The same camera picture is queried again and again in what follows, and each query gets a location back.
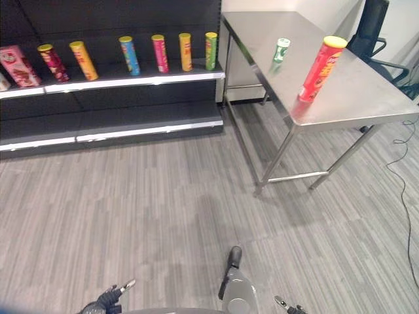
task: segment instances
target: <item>gray carpet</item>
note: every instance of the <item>gray carpet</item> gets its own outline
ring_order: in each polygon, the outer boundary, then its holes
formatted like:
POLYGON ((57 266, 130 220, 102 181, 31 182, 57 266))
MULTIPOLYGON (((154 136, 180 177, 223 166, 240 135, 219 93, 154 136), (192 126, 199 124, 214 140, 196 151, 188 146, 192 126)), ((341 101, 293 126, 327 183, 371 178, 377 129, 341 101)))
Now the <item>gray carpet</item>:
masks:
MULTIPOLYGON (((261 175, 286 127, 271 103, 239 110, 261 175)), ((260 313, 285 313, 275 294, 314 314, 419 313, 401 183, 384 167, 403 153, 392 139, 407 127, 385 126, 315 191, 309 178, 270 184, 256 199, 226 123, 222 135, 2 162, 0 304, 75 313, 135 277, 125 310, 219 309, 225 257, 239 244, 260 313)), ((277 174, 327 168, 359 135, 299 135, 277 174)), ((417 276, 418 144, 419 132, 393 167, 408 182, 417 276)))

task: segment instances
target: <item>white shelf edge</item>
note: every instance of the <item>white shelf edge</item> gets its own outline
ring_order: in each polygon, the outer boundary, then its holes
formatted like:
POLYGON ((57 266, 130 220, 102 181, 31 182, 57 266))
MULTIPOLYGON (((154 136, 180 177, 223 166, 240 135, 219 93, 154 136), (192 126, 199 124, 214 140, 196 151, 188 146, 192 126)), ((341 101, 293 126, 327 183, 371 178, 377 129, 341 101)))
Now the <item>white shelf edge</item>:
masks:
POLYGON ((22 148, 35 148, 35 147, 40 147, 40 146, 49 146, 49 145, 58 145, 58 144, 103 141, 106 139, 114 139, 118 137, 133 136, 133 135, 170 133, 174 131, 183 131, 183 130, 198 129, 198 128, 213 128, 215 126, 222 126, 222 125, 223 125, 223 121, 217 120, 217 121, 210 121, 210 122, 180 124, 176 126, 161 126, 157 128, 80 135, 76 137, 62 137, 59 139, 45 139, 41 141, 30 141, 30 142, 23 142, 23 143, 0 145, 0 152, 4 152, 8 150, 15 151, 22 148))
POLYGON ((154 77, 133 77, 121 78, 115 80, 97 80, 90 82, 79 83, 65 83, 65 84, 52 84, 38 88, 28 88, 21 90, 10 90, 0 92, 0 99, 24 97, 32 95, 51 94, 59 92, 74 92, 78 90, 89 90, 98 88, 133 86, 133 85, 160 85, 174 82, 192 82, 197 80, 216 80, 224 79, 224 72, 215 73, 197 73, 197 74, 178 74, 168 76, 154 76, 154 77))
POLYGON ((136 129, 136 130, 129 130, 129 131, 109 132, 109 133, 97 133, 97 134, 77 136, 76 141, 77 142, 103 141, 106 139, 114 139, 117 137, 156 134, 156 133, 170 133, 173 131, 183 131, 183 130, 198 129, 198 128, 212 128, 214 126, 222 126, 222 125, 223 125, 223 121, 218 120, 218 121, 211 121, 211 122, 180 124, 177 126, 161 126, 157 128, 136 129))
POLYGON ((43 87, 22 88, 20 90, 6 90, 0 92, 0 99, 45 94, 43 87))
POLYGON ((44 139, 42 141, 31 141, 31 142, 23 142, 23 143, 16 143, 16 144, 0 145, 0 152, 4 152, 6 150, 14 151, 16 149, 22 149, 22 148, 35 148, 39 146, 49 146, 49 145, 68 144, 68 143, 76 143, 76 138, 72 136, 72 137, 62 137, 61 139, 44 139))

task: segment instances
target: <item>table leg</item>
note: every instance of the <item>table leg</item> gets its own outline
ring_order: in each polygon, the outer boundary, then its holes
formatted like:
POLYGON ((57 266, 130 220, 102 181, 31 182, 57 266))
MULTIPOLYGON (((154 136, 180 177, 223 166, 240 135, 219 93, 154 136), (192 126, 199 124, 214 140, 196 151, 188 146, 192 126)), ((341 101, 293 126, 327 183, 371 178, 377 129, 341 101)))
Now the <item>table leg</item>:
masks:
POLYGON ((286 152, 289 145, 292 143, 296 134, 297 134, 296 133, 296 128, 295 128, 295 126, 293 126, 289 130, 289 132, 287 134, 287 137, 283 140, 283 142, 281 144, 281 147, 280 147, 280 149, 278 149, 274 159, 270 162, 269 166, 265 170, 264 175, 262 177, 262 180, 260 182, 258 182, 258 184, 256 186, 255 193, 253 193, 254 196, 258 196, 262 192, 262 189, 268 184, 269 178, 271 177, 272 173, 274 172, 274 170, 276 169, 276 167, 280 163, 284 153, 286 152))
POLYGON ((318 178, 311 186, 310 189, 317 188, 324 180, 327 179, 333 172, 335 172, 354 152, 358 150, 363 143, 369 140, 379 129, 381 125, 371 126, 328 170, 329 174, 318 178))
POLYGON ((268 92, 265 92, 264 93, 264 96, 263 96, 263 100, 262 100, 262 102, 261 102, 261 105, 263 106, 263 105, 265 105, 265 103, 266 103, 266 100, 268 99, 268 92))
POLYGON ((228 88, 228 76, 230 75, 230 64, 231 64, 231 38, 232 36, 228 34, 228 43, 227 43, 227 59, 225 62, 225 79, 224 79, 224 88, 223 88, 223 108, 225 107, 225 96, 228 88))

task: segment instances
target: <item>chair armrest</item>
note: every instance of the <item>chair armrest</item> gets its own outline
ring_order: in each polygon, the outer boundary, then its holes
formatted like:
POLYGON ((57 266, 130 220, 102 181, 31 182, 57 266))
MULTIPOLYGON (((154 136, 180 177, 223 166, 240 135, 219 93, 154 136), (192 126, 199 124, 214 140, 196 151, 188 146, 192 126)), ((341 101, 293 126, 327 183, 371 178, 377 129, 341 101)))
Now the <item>chair armrest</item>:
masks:
POLYGON ((378 54, 381 50, 383 50, 384 49, 384 47, 385 46, 387 46, 387 41, 386 41, 386 39, 385 38, 381 38, 381 37, 379 37, 379 38, 377 38, 377 42, 380 42, 380 43, 382 43, 382 45, 380 46, 380 47, 378 47, 378 49, 377 50, 375 50, 374 52, 373 52, 373 54, 371 54, 371 57, 372 56, 375 56, 376 54, 378 54))
POLYGON ((399 82, 401 79, 405 78, 409 73, 409 69, 406 68, 406 67, 403 67, 402 65, 398 65, 398 64, 394 64, 394 63, 390 63, 390 62, 385 62, 385 61, 380 61, 380 60, 375 60, 375 59, 371 59, 371 62, 375 62, 375 63, 381 64, 381 65, 385 65, 386 67, 394 67, 396 69, 402 70, 400 75, 393 78, 393 80, 392 80, 393 84, 395 84, 395 83, 399 82))

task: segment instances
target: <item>stainless steel table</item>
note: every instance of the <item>stainless steel table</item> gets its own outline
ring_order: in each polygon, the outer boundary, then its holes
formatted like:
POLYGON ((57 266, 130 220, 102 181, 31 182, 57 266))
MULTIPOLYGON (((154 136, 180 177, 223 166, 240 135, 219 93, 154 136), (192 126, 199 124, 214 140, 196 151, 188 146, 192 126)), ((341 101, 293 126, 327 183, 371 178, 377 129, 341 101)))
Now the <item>stainless steel table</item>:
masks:
POLYGON ((223 14, 223 23, 230 33, 223 103, 231 113, 242 148, 249 158, 252 175, 257 182, 255 195, 260 194, 268 183, 320 176, 310 187, 315 188, 377 132, 381 124, 413 119, 419 114, 417 103, 346 49, 314 102, 298 101, 297 94, 325 34, 297 12, 227 12, 223 14), (291 45, 278 68, 273 66, 272 57, 280 37, 290 39, 291 45), (262 179, 256 172, 227 97, 229 89, 250 87, 228 85, 232 38, 261 83, 251 86, 265 88, 264 101, 269 95, 289 128, 262 179), (371 127, 328 170, 271 178, 296 134, 361 126, 371 127))

